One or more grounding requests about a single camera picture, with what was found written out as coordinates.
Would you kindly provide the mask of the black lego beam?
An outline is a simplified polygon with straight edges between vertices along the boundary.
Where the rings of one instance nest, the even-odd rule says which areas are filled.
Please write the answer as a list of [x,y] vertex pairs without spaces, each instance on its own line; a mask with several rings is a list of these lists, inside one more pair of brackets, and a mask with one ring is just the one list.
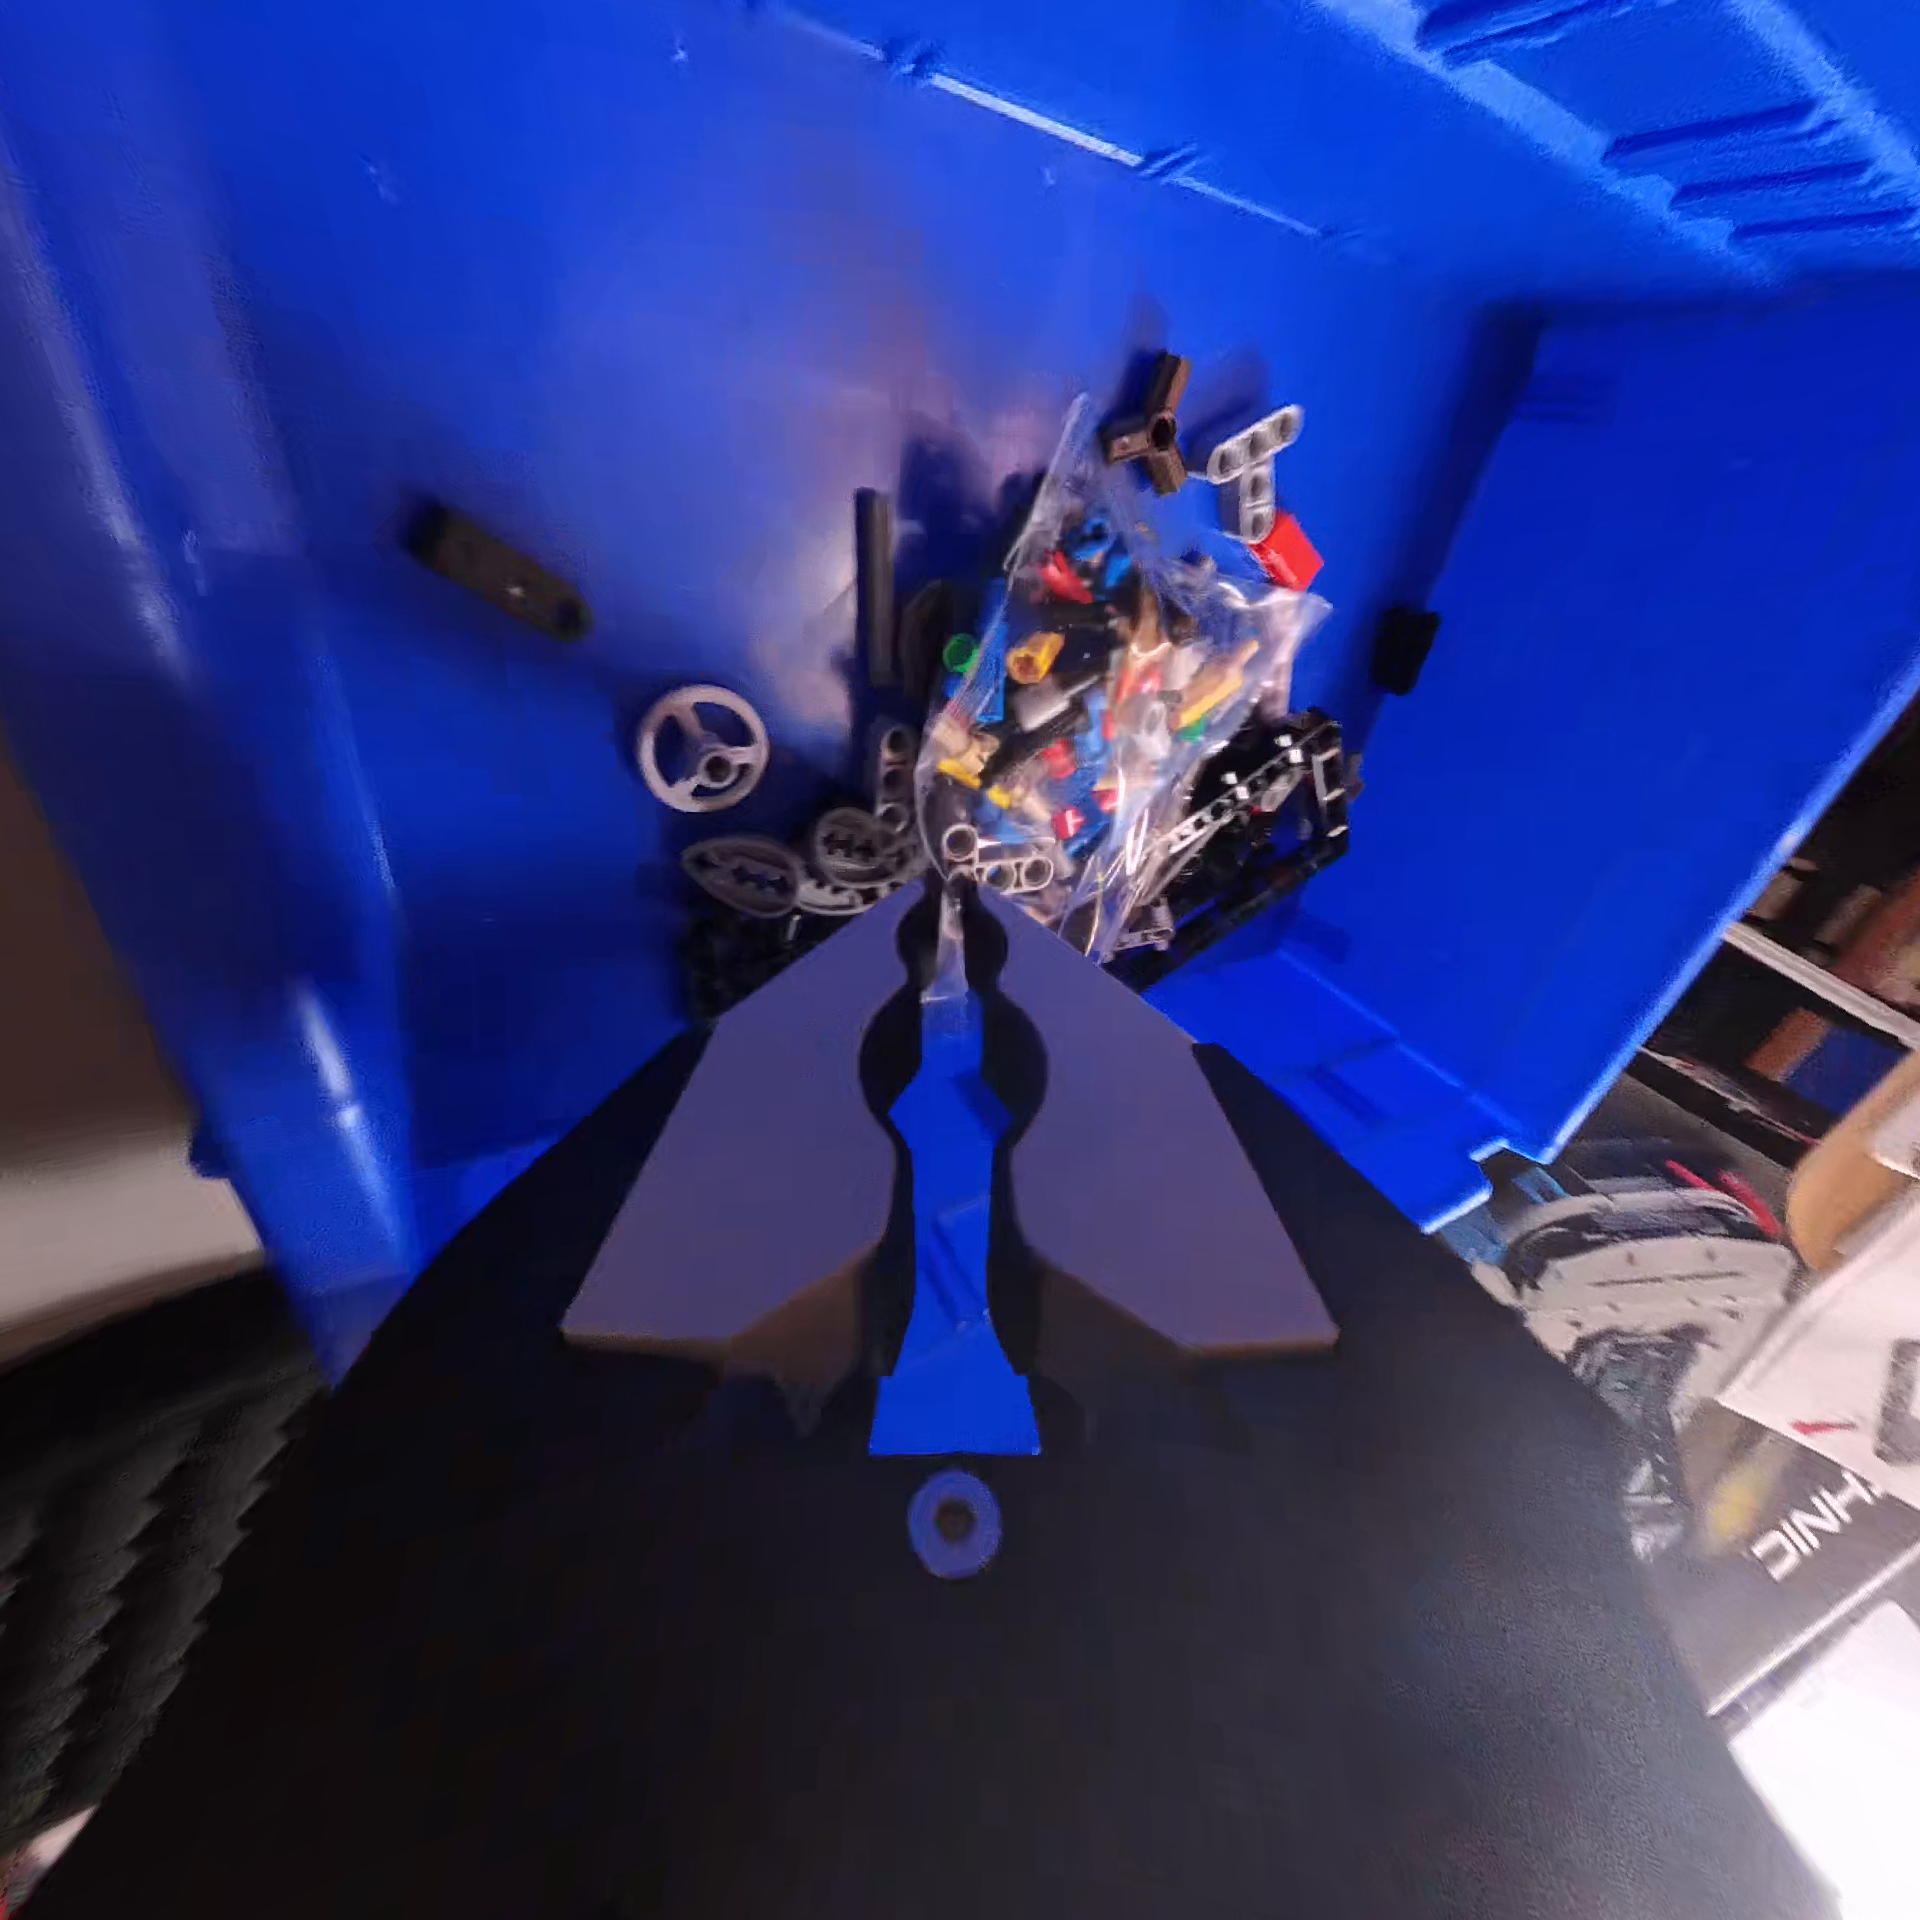
[[592,633],[592,610],[579,583],[442,499],[416,507],[401,545],[436,576],[543,637],[579,643]]

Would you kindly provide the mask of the black lego axle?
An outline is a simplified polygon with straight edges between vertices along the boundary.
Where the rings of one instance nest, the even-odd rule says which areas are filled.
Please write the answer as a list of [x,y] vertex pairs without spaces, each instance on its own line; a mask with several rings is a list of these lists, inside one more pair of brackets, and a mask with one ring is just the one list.
[[865,679],[878,692],[901,681],[898,668],[898,530],[890,496],[872,485],[857,489],[857,643]]

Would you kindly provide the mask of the clear bag of small lego pieces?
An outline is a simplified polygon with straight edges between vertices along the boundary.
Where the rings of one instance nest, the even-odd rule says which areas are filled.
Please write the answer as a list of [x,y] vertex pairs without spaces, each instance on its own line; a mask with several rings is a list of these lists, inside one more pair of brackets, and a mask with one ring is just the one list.
[[1253,711],[1307,711],[1293,668],[1329,612],[1320,556],[1275,492],[1302,411],[1192,449],[1187,376],[1160,350],[1107,419],[1072,406],[943,643],[921,735],[931,869],[1105,968],[1197,764]]

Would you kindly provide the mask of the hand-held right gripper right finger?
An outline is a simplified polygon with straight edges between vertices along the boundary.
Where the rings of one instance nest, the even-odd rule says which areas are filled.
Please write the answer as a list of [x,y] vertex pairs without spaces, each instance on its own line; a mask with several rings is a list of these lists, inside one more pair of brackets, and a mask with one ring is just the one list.
[[1339,1329],[1194,1042],[1006,896],[961,902],[1006,1114],[985,1301],[1044,1443],[1251,1443],[1240,1368]]

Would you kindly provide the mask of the blue bin with tag label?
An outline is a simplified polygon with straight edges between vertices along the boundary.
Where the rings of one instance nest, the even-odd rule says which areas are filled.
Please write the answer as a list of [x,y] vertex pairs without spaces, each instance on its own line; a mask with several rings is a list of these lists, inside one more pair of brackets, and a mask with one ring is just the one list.
[[684,1023],[650,699],[803,808],[1155,350],[1365,785],[1154,1003],[1439,1223],[1917,699],[1917,2],[4,2],[4,727],[334,1376]]

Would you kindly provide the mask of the lego set box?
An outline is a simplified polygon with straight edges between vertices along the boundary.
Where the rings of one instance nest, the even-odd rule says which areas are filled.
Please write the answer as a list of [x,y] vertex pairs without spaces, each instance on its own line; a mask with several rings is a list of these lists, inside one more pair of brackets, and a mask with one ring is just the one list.
[[1874,1607],[1917,1617],[1917,1510],[1718,1397],[1813,1289],[1788,1174],[1824,1132],[1788,1089],[1731,1095],[1637,1064],[1555,1158],[1492,1157],[1438,1231],[1630,1437],[1630,1545],[1725,1729]]

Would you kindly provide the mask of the black lego frame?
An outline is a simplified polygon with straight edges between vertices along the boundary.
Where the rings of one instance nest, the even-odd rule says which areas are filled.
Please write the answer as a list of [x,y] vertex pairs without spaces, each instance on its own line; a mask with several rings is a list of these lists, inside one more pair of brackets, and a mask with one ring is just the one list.
[[1350,852],[1350,801],[1329,715],[1253,711],[1187,780],[1107,968],[1144,992],[1293,896]]

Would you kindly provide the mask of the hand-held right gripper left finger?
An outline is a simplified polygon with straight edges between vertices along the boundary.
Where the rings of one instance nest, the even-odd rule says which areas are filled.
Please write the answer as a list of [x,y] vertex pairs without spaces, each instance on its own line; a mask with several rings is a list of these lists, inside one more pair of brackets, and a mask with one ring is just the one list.
[[919,1174],[890,1115],[923,1064],[940,888],[915,881],[709,1027],[563,1317],[587,1358],[684,1360],[792,1433],[872,1418],[919,1305]]

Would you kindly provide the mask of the grey lego steering wheel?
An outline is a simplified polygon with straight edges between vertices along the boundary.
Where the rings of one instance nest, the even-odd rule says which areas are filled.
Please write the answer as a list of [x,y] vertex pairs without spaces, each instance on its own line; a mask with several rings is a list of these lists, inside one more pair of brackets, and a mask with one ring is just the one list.
[[746,803],[769,768],[758,707],[729,684],[686,681],[654,699],[633,735],[643,785],[676,814],[721,814]]

